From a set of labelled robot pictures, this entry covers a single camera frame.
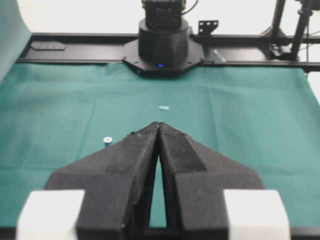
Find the green cloth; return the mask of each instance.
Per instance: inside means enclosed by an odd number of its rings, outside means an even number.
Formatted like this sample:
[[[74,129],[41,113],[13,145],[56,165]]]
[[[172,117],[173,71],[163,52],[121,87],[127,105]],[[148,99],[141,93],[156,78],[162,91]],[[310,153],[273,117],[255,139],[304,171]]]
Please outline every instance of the green cloth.
[[[147,79],[124,64],[13,66],[0,84],[0,226],[16,224],[52,171],[154,121],[258,171],[292,226],[320,226],[320,106],[301,69],[197,67]],[[151,224],[161,226],[156,180]]]
[[[0,83],[23,49],[31,32],[26,27],[16,0],[0,0]]]

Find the cable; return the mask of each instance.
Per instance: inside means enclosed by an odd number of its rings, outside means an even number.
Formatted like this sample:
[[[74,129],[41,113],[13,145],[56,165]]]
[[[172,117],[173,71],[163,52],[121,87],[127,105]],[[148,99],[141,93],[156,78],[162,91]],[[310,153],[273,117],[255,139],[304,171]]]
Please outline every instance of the cable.
[[[199,0],[196,0],[194,5],[188,11],[183,12],[182,15],[185,15],[185,14],[191,12],[198,5],[198,3],[199,3]]]
[[[309,36],[310,36],[310,17],[308,17],[308,24],[306,26],[306,62],[309,62]]]
[[[309,34],[309,37],[313,36],[313,35],[316,35],[316,34],[320,34],[320,31],[315,31],[315,32]],[[303,51],[303,50],[306,50],[306,49],[307,49],[307,47],[303,47],[303,48],[300,49],[300,51]]]

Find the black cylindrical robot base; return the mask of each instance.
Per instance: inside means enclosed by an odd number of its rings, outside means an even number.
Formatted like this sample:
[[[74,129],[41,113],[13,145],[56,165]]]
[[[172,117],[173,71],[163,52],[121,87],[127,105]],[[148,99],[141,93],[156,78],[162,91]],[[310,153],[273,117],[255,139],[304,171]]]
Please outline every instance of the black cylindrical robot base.
[[[143,19],[139,23],[139,56],[155,65],[175,65],[188,56],[188,22],[177,29],[151,29]]]

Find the black metal frame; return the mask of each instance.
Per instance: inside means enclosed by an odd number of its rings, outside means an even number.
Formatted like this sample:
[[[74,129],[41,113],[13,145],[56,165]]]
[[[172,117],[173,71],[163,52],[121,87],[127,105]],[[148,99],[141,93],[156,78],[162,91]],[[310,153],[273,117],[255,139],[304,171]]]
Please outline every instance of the black metal frame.
[[[302,68],[306,73],[320,72],[320,62],[297,59],[302,43],[320,44],[320,36],[304,34],[312,13],[312,0],[304,0],[294,36],[280,29],[286,0],[277,0],[272,25],[259,35],[202,35],[191,39],[203,46],[204,61],[209,67],[288,67]],[[122,63],[125,44],[138,39],[137,34],[68,34],[34,33],[17,60],[18,63],[42,64],[107,64]],[[50,49],[33,49],[33,42],[52,44]]]

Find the mounting plate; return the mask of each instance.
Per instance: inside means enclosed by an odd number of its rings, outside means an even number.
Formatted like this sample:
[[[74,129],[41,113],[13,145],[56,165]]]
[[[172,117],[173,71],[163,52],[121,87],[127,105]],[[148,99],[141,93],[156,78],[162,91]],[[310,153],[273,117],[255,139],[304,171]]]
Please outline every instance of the mounting plate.
[[[138,74],[177,75],[187,69],[201,64],[204,51],[201,44],[189,40],[187,58],[176,65],[154,64],[139,56],[139,40],[134,40],[124,46],[123,61],[133,67]]]
[[[219,26],[218,20],[202,20],[198,23],[198,34],[202,36],[209,36]]]

